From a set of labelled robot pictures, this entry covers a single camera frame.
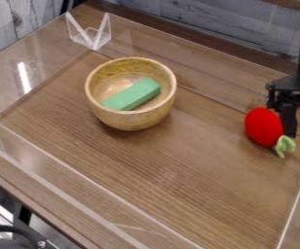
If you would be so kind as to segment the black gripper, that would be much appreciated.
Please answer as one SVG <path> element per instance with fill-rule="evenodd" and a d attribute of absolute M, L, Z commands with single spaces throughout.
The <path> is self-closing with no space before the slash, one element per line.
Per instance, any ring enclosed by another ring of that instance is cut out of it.
<path fill-rule="evenodd" d="M 284 77 L 266 83 L 266 90 L 266 107 L 280 111 L 284 133 L 294 138 L 297 132 L 296 107 L 300 107 L 300 75 Z"/>

